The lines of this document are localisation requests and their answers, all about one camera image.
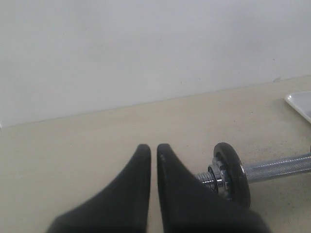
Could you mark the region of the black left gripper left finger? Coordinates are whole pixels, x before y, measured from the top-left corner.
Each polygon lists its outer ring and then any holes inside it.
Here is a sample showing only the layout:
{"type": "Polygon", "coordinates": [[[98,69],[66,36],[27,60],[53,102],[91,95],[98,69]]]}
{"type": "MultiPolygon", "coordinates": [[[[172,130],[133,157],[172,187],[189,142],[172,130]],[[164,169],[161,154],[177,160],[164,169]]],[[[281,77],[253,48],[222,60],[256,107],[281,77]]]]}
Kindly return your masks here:
{"type": "Polygon", "coordinates": [[[151,150],[138,145],[119,175],[101,192],[58,216],[49,233],[145,233],[151,186],[151,150]]]}

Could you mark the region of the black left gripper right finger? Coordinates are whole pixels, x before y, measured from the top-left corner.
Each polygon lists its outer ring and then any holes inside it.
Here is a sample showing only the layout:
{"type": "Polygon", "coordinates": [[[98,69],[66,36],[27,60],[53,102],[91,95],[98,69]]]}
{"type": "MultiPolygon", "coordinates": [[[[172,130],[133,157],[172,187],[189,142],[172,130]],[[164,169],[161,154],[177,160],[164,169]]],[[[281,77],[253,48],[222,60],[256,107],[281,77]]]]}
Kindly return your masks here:
{"type": "Polygon", "coordinates": [[[204,187],[169,144],[157,147],[157,186],[166,233],[256,233],[258,216],[204,187]]]}

